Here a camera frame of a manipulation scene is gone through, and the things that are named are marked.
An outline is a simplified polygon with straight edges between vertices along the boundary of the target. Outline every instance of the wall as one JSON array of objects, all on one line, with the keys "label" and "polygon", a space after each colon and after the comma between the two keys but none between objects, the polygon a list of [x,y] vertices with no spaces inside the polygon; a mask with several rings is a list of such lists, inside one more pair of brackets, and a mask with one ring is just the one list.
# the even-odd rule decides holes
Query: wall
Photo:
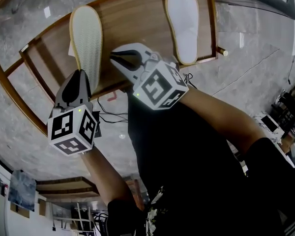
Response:
[{"label": "wall", "polygon": [[36,193],[35,212],[29,212],[29,219],[7,209],[7,229],[8,236],[72,236],[76,235],[70,231],[63,231],[60,228],[60,222],[55,221],[56,231],[53,231],[53,221],[51,219],[50,203],[46,204],[46,216],[39,215],[39,204],[37,200],[42,198]]},{"label": "wall", "polygon": [[[0,178],[10,185],[11,174],[0,165]],[[56,231],[52,230],[50,203],[46,204],[46,216],[39,215],[38,198],[45,199],[36,192],[35,212],[29,212],[29,219],[10,210],[8,196],[0,196],[0,236],[75,236],[71,231],[63,231],[60,222],[55,221]]]}]

